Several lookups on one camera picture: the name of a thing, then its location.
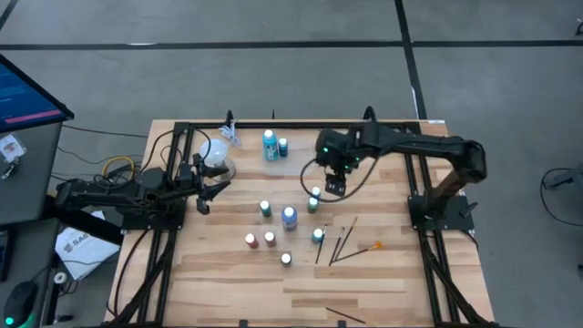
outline paper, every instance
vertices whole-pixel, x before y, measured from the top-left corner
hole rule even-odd
[[[7,163],[12,163],[15,159],[26,154],[26,148],[18,142],[16,135],[11,133],[0,139],[0,152],[4,155]]]
[[[101,220],[105,219],[101,210],[96,210],[91,215]],[[55,251],[73,279],[79,281],[95,270],[101,263],[85,265],[67,261],[81,261],[83,263],[105,261],[109,256],[119,251],[119,246],[92,237],[85,232],[66,228],[56,237]]]

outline paintbrush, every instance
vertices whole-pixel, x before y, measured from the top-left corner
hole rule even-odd
[[[318,246],[318,255],[316,255],[316,264],[318,264],[318,259],[320,259],[320,251],[322,251],[322,245],[324,244],[324,238],[326,238],[326,227],[328,224],[324,224],[324,231],[322,232],[322,240],[320,241],[320,246]]]
[[[375,241],[373,246],[371,246],[371,247],[369,247],[367,249],[358,251],[358,252],[354,252],[354,253],[352,253],[350,255],[346,255],[344,257],[341,257],[340,259],[336,259],[336,261],[342,261],[344,259],[348,259],[349,257],[353,257],[354,255],[358,255],[358,254],[364,253],[365,251],[379,249],[379,248],[382,248],[382,247],[383,247],[383,244],[380,241]]]
[[[366,322],[364,322],[363,320],[356,319],[356,318],[354,318],[353,316],[350,316],[350,315],[348,315],[348,314],[345,314],[345,313],[341,313],[340,311],[336,311],[336,310],[333,310],[333,309],[331,309],[331,308],[328,308],[328,307],[326,308],[326,310],[328,310],[328,311],[330,311],[330,312],[334,312],[334,313],[336,313],[336,314],[338,314],[338,315],[341,315],[341,316],[344,316],[344,317],[346,317],[346,318],[353,319],[354,321],[356,321],[356,322],[358,322],[358,323],[367,324],[367,323],[366,323]]]
[[[338,249],[338,245],[340,245],[340,240],[343,238],[344,235],[344,227],[340,230],[340,234],[338,235],[338,241],[336,241],[336,246],[334,247],[334,251],[332,252],[332,257],[330,258],[330,263],[328,263],[328,266],[332,265],[332,262],[334,261],[334,255],[336,255],[336,250]]]
[[[334,261],[338,261],[338,256],[340,256],[340,252],[343,251],[344,245],[346,244],[346,241],[348,241],[348,237],[350,237],[350,233],[353,232],[354,226],[356,225],[357,221],[358,221],[358,217],[354,218],[353,225],[350,226],[348,233],[346,233],[346,237],[344,237],[343,244],[340,245],[340,248],[338,249],[338,252],[336,253],[336,258],[334,259]]]

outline computer mouse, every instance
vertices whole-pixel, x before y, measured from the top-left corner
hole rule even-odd
[[[4,322],[8,327],[19,327],[28,320],[37,292],[38,286],[34,282],[20,282],[10,292],[4,305]]]

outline desk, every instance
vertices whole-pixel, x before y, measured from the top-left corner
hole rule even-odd
[[[146,158],[153,140],[173,129],[174,122],[156,120],[152,123]],[[443,123],[420,121],[419,125],[425,134],[447,134]],[[242,147],[231,147],[229,154],[237,174],[230,186],[210,203],[211,214],[198,214],[196,198],[189,199],[187,216],[176,243],[164,325],[236,326],[240,319],[249,320],[253,326],[335,326],[338,320],[347,320],[350,326],[360,325],[324,307],[371,325],[432,325],[419,240],[411,228],[406,204],[410,190],[404,156],[392,154],[381,158],[368,182],[353,197],[336,204],[321,204],[315,214],[309,214],[308,197],[298,177],[302,166],[314,157],[318,130],[275,131],[278,137],[289,141],[287,159],[265,161],[261,153],[263,129],[239,128],[237,133]],[[215,128],[205,132],[212,138],[222,138]],[[195,134],[193,152],[198,151],[204,140]],[[159,152],[169,142],[170,136],[162,138],[153,150],[151,168],[163,168]],[[442,159],[428,159],[427,162],[434,184],[451,169]],[[370,159],[363,161],[361,168],[347,178],[348,190],[362,180],[371,163]],[[417,160],[414,163],[417,184],[422,190],[419,163]],[[308,188],[318,186],[323,190],[321,168],[309,169],[305,180]],[[271,220],[260,215],[261,200],[270,201],[274,214]],[[286,205],[294,206],[299,212],[295,232],[282,230],[280,213]],[[348,228],[355,216],[359,217],[358,224],[343,254],[367,248],[377,240],[384,248],[329,267],[340,228]],[[327,238],[319,264],[314,265],[318,248],[310,236],[315,227],[324,224],[328,224]],[[278,243],[273,249],[262,239],[266,231],[276,235]],[[257,250],[245,244],[244,237],[250,232],[261,240]],[[123,241],[116,280],[138,235],[134,231]],[[151,235],[141,242],[129,263],[121,285],[121,304],[129,301],[144,279]],[[493,320],[476,246],[461,232],[445,231],[444,237],[453,280],[476,310]],[[280,255],[284,251],[289,251],[293,257],[290,268],[280,265]],[[445,293],[439,283],[438,289],[442,315],[447,320]],[[150,320],[154,317],[158,287],[155,285],[152,291],[148,308]]]
[[[0,225],[41,217],[60,133],[61,123],[16,132],[27,153],[22,157],[18,172],[0,181]],[[0,155],[0,172],[5,168],[4,158]]]

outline wooden table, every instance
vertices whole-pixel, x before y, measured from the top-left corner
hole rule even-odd
[[[425,134],[447,135],[443,122],[419,122]],[[146,157],[153,140],[173,129],[174,123],[173,120],[152,123]],[[216,129],[205,131],[211,138],[222,138]],[[289,157],[275,162],[262,158],[262,129],[242,128],[237,132],[242,147],[230,147],[229,153],[237,174],[230,186],[210,203],[211,214],[198,214],[196,197],[189,199],[188,214],[176,244],[164,325],[237,326],[240,319],[246,319],[252,326],[335,326],[338,320],[346,320],[349,326],[362,326],[324,307],[369,325],[433,324],[419,240],[411,228],[406,205],[410,190],[403,155],[381,158],[368,182],[353,197],[340,203],[321,204],[316,213],[309,214],[308,197],[298,177],[302,166],[314,157],[318,131],[276,129],[278,137],[289,141]],[[204,140],[195,134],[193,152],[198,151]],[[164,167],[159,153],[169,142],[170,136],[160,140],[151,168]],[[451,169],[445,160],[427,161],[434,184]],[[361,181],[371,163],[370,159],[365,160],[350,175],[348,190]],[[416,158],[414,165],[421,191],[423,183]],[[322,168],[308,169],[305,179],[308,188],[318,186],[323,190]],[[265,220],[260,215],[261,200],[271,203],[272,219]],[[288,205],[299,212],[294,232],[284,232],[281,227],[281,209]],[[368,248],[375,241],[381,241],[384,247],[328,266],[341,227],[348,228],[356,216],[358,223],[343,254]],[[315,265],[318,248],[310,237],[314,228],[324,224],[328,224],[326,240]],[[265,244],[266,231],[275,233],[276,247],[268,248]],[[244,237],[250,232],[260,239],[259,249],[252,250],[245,243]],[[133,231],[125,237],[115,281],[139,234]],[[130,260],[121,285],[120,304],[128,302],[143,282],[151,235],[146,236]],[[494,320],[476,246],[461,232],[445,231],[444,237],[453,280],[478,313]],[[285,251],[293,257],[290,268],[280,264]],[[440,282],[437,285],[443,317],[448,320],[445,292]],[[152,289],[149,319],[154,317],[158,290],[157,285]]]

